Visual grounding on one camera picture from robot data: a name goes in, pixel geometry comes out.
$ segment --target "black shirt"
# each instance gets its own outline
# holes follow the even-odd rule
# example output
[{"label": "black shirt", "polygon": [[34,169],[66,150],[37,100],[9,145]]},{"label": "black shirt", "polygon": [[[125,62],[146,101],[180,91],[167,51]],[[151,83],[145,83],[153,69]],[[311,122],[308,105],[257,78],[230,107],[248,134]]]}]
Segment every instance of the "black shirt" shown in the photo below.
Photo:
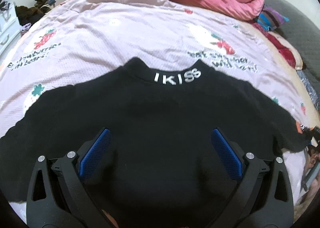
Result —
[{"label": "black shirt", "polygon": [[120,227],[199,228],[218,214],[236,182],[211,144],[216,127],[260,159],[308,144],[290,114],[248,82],[200,60],[164,72],[133,58],[92,81],[45,92],[0,139],[7,199],[26,200],[40,155],[63,157],[103,127],[111,146],[85,186]]}]

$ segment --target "white dresser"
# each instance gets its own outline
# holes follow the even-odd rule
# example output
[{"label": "white dresser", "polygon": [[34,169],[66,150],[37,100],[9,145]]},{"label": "white dresser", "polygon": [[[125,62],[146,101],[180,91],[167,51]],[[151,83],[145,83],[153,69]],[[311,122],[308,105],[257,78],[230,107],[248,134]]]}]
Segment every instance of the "white dresser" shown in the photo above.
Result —
[{"label": "white dresser", "polygon": [[20,24],[14,4],[10,3],[8,10],[0,11],[0,65],[19,39]]}]

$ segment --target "door handle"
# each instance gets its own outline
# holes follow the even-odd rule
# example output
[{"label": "door handle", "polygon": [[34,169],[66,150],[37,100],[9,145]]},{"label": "door handle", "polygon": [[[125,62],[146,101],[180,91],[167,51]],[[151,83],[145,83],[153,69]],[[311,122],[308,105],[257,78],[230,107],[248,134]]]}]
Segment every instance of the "door handle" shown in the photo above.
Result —
[{"label": "door handle", "polygon": [[7,39],[6,39],[5,41],[2,41],[2,42],[0,43],[0,45],[5,45],[5,44],[7,44],[8,40],[9,40],[9,34],[7,35]]}]

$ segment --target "red cloth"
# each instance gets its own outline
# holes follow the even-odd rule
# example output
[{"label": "red cloth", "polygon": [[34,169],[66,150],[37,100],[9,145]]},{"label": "red cloth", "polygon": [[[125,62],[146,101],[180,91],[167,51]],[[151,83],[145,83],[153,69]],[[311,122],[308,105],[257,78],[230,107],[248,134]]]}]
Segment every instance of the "red cloth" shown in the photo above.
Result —
[{"label": "red cloth", "polygon": [[296,68],[296,60],[291,52],[291,50],[284,45],[282,45],[276,37],[271,35],[268,31],[265,31],[263,27],[259,25],[259,23],[250,21],[250,24],[254,26],[256,29],[258,29],[265,37],[269,39],[269,41],[278,49],[279,53],[282,55],[282,57],[287,61],[287,63],[293,67]]}]

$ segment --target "drawer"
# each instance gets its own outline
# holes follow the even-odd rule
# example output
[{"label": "drawer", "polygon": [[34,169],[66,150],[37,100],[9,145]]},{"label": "drawer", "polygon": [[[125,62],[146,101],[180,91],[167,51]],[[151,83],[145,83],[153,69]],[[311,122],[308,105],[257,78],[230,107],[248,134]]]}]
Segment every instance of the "drawer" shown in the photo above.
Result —
[{"label": "drawer", "polygon": [[16,17],[17,15],[13,3],[10,3],[9,10],[0,11],[0,35],[9,27]]},{"label": "drawer", "polygon": [[18,34],[20,34],[20,24],[18,18],[15,18],[7,29],[0,33],[0,54]]}]

